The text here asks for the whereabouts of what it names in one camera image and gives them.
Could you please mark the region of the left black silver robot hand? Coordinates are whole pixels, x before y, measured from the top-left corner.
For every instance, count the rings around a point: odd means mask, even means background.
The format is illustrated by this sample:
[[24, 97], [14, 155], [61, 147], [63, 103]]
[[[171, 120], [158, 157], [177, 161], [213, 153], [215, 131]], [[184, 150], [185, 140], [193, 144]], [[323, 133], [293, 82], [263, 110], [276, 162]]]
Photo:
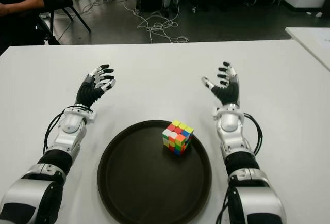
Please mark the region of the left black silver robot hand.
[[111, 75], [113, 72], [114, 69], [109, 64], [97, 66], [89, 72], [77, 92], [75, 105], [90, 108], [105, 92], [114, 87], [116, 79]]

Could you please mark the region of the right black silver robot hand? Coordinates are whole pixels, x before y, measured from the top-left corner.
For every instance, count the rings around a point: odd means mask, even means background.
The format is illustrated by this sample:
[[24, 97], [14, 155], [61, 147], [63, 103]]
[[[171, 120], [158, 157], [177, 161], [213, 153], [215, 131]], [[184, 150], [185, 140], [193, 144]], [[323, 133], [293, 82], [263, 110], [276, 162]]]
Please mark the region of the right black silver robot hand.
[[223, 65], [218, 67], [217, 77], [220, 80], [220, 84], [216, 85], [212, 83], [207, 77], [202, 77], [203, 85], [208, 88], [213, 95], [218, 98], [222, 105], [235, 104], [239, 106], [239, 77], [234, 67], [224, 61]]

